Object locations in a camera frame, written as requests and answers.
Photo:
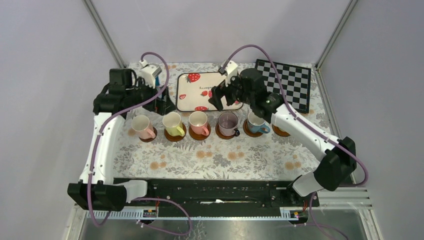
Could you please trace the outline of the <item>pink mug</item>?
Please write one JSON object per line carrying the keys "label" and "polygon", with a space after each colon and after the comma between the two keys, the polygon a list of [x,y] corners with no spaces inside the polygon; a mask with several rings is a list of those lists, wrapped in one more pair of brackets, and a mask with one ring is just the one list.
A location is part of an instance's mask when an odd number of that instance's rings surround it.
{"label": "pink mug", "polygon": [[195,111],[189,116],[190,128],[197,135],[209,136],[208,117],[202,111]]}
{"label": "pink mug", "polygon": [[135,135],[142,139],[152,138],[153,125],[150,119],[145,115],[138,115],[134,117],[131,121],[131,128],[135,131]]}

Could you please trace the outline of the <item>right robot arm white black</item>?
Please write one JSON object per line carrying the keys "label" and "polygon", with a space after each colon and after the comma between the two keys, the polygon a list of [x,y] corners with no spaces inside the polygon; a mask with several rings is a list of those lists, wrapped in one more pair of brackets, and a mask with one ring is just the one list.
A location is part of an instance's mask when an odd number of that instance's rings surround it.
{"label": "right robot arm white black", "polygon": [[320,190],[334,191],[357,168],[355,142],[339,139],[326,133],[300,115],[280,93],[268,91],[265,77],[255,68],[223,80],[211,89],[209,102],[223,110],[222,98],[227,105],[241,102],[269,124],[287,132],[303,144],[320,162],[318,167],[297,177],[288,187],[287,201],[301,205],[307,196]]}

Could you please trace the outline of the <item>black white chessboard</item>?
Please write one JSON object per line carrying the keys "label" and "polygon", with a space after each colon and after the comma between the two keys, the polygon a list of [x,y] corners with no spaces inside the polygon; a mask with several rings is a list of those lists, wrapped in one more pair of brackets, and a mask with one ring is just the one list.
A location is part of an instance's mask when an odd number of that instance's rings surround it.
{"label": "black white chessboard", "polygon": [[296,111],[308,114],[310,110],[310,90],[312,70],[307,67],[274,63],[277,71],[268,60],[257,59],[255,68],[264,76],[268,92],[281,92],[277,77],[280,77],[286,100]]}

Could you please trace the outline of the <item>pink mug front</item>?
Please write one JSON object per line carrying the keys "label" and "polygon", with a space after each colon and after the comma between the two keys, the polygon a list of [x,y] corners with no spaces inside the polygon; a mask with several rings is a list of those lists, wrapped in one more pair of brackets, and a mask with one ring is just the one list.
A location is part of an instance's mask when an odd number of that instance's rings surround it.
{"label": "pink mug front", "polygon": [[135,135],[142,139],[152,138],[153,125],[150,119],[145,115],[138,115],[134,117],[131,121],[131,128],[135,131]]}

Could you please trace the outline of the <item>dark walnut coaster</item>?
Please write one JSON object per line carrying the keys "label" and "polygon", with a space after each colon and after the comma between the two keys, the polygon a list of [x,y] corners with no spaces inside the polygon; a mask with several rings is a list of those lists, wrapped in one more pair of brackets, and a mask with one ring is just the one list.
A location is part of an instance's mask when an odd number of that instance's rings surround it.
{"label": "dark walnut coaster", "polygon": [[149,143],[152,142],[156,137],[157,137],[157,129],[155,127],[153,127],[153,137],[147,138],[147,139],[143,139],[141,137],[139,137],[139,139],[144,142],[144,143]]}

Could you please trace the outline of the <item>strawberry print serving tray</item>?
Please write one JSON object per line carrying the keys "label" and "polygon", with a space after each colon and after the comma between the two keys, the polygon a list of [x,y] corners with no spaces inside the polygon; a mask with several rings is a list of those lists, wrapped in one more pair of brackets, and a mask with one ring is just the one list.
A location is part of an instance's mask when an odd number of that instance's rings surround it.
{"label": "strawberry print serving tray", "polygon": [[176,81],[176,109],[180,112],[216,111],[209,103],[212,87],[224,82],[226,77],[218,72],[191,72],[181,74]]}

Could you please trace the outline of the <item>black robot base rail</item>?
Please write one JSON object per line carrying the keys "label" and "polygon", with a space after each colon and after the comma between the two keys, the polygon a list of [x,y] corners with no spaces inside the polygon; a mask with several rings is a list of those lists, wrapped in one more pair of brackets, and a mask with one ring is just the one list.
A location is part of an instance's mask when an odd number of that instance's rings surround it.
{"label": "black robot base rail", "polygon": [[319,198],[295,197],[287,191],[290,181],[147,178],[146,197],[155,201],[126,203],[118,198],[117,206],[102,206],[93,197],[93,209],[120,212],[124,207],[158,207],[159,217],[184,217],[185,214],[165,199],[179,204],[190,217],[278,217],[280,208],[319,207]]}

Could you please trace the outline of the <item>pink mug back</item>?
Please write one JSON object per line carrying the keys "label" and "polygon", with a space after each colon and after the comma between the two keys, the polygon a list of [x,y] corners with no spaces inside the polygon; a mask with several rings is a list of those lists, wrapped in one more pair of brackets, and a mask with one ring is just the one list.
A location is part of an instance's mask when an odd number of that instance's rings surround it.
{"label": "pink mug back", "polygon": [[202,111],[195,111],[189,116],[190,128],[197,135],[209,136],[208,117]]}

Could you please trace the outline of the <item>blue mug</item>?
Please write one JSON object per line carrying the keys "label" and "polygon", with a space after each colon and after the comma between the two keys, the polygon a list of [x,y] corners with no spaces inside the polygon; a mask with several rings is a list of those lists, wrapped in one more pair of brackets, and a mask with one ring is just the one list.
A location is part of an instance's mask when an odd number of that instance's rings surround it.
{"label": "blue mug", "polygon": [[247,116],[247,128],[253,134],[268,134],[271,131],[266,121],[253,112],[250,112]]}

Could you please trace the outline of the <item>yellow mug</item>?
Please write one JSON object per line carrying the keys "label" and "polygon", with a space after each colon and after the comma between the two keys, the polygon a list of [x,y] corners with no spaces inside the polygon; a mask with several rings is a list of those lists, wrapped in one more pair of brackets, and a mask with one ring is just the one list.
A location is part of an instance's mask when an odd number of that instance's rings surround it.
{"label": "yellow mug", "polygon": [[170,112],[162,119],[162,124],[166,132],[172,137],[184,137],[186,131],[182,123],[182,118],[177,112]]}

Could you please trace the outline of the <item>grey purple mug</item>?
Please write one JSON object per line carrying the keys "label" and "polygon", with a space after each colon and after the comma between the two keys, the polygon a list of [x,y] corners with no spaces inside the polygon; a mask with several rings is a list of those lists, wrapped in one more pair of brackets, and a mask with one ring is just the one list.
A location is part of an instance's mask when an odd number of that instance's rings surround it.
{"label": "grey purple mug", "polygon": [[238,124],[239,119],[232,112],[224,112],[218,118],[218,130],[226,138],[238,137],[240,135]]}

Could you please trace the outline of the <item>brown coaster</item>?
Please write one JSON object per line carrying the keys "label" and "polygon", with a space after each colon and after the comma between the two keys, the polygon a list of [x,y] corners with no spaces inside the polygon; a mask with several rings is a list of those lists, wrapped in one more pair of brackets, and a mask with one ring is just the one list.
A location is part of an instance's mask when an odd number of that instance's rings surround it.
{"label": "brown coaster", "polygon": [[187,134],[186,126],[181,123],[174,127],[166,127],[164,129],[165,138],[170,142],[181,141]]}
{"label": "brown coaster", "polygon": [[205,123],[200,126],[190,124],[188,132],[194,140],[203,141],[210,136],[211,127],[209,123]]}
{"label": "brown coaster", "polygon": [[279,127],[275,126],[275,125],[271,125],[272,126],[272,130],[274,131],[274,133],[280,137],[289,137],[290,134],[286,131],[281,130]]}
{"label": "brown coaster", "polygon": [[229,140],[229,139],[232,139],[236,136],[236,132],[235,132],[234,128],[229,128],[229,129],[224,128],[224,132],[227,135],[223,134],[221,132],[221,125],[219,123],[217,123],[215,125],[215,132],[216,132],[216,134],[218,135],[219,138],[224,139],[224,140]]}
{"label": "brown coaster", "polygon": [[243,122],[243,131],[244,131],[245,134],[247,134],[249,137],[252,137],[252,138],[258,138],[258,137],[263,135],[262,132],[256,132],[256,133],[251,132],[248,128],[248,120],[247,119],[245,119],[244,122]]}

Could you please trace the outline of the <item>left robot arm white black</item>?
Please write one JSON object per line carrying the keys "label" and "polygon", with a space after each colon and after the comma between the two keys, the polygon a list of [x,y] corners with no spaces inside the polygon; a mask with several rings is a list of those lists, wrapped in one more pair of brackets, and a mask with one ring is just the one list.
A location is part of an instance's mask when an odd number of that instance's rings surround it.
{"label": "left robot arm white black", "polygon": [[78,182],[67,187],[67,194],[84,210],[119,212],[133,199],[144,206],[154,202],[155,192],[144,180],[115,184],[112,163],[129,111],[143,107],[163,116],[176,109],[168,88],[160,86],[161,72],[153,64],[139,75],[130,68],[110,69],[109,82],[93,101],[94,128],[86,164]]}

